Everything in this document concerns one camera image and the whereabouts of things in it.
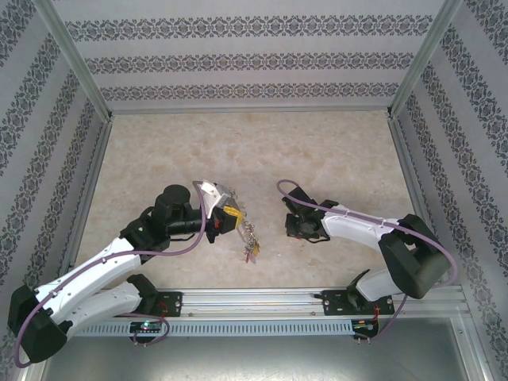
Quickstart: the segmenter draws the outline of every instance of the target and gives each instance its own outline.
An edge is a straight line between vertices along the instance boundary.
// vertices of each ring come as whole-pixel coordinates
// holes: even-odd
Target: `patterned wallpaper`
[[[508,379],[508,8],[463,3],[398,116],[495,379]]]
[[[0,380],[13,373],[10,296],[54,279],[102,121],[29,0],[0,1]]]
[[[442,3],[54,1],[113,111],[389,106]]]

